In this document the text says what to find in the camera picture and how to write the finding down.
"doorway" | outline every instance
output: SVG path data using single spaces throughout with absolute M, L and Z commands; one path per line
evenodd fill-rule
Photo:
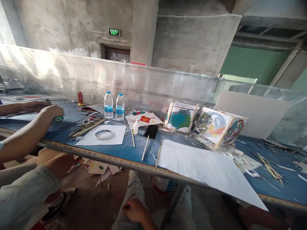
M 103 59 L 130 63 L 130 50 L 121 50 L 107 46 L 101 46 L 101 54 Z

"smartphone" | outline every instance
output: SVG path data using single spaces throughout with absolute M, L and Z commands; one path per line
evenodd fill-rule
M 148 137 L 148 135 L 149 135 L 149 138 L 155 139 L 157 131 L 158 131 L 158 128 L 159 127 L 155 126 L 155 125 L 148 126 L 148 129 L 146 130 L 144 136 Z

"tape roll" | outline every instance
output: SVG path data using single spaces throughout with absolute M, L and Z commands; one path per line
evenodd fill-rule
M 105 136 L 105 137 L 99 137 L 98 134 L 102 133 L 102 132 L 109 132 L 110 134 L 108 136 Z M 111 135 L 112 135 L 112 131 L 111 130 L 104 129 L 104 130 L 100 130 L 100 131 L 96 132 L 95 133 L 95 138 L 98 139 L 98 140 L 104 140 L 104 139 L 107 139 L 108 137 L 110 137 Z

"shorts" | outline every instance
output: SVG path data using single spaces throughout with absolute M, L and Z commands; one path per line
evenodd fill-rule
M 44 165 L 1 170 L 0 229 L 23 229 L 60 187 L 60 180 Z

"paper lantern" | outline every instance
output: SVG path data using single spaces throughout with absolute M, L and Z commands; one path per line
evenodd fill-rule
M 247 121 L 245 117 L 203 107 L 195 130 L 218 148 L 234 143 Z
M 169 129 L 188 133 L 193 124 L 199 104 L 196 106 L 181 102 L 172 102 L 169 105 L 165 125 Z

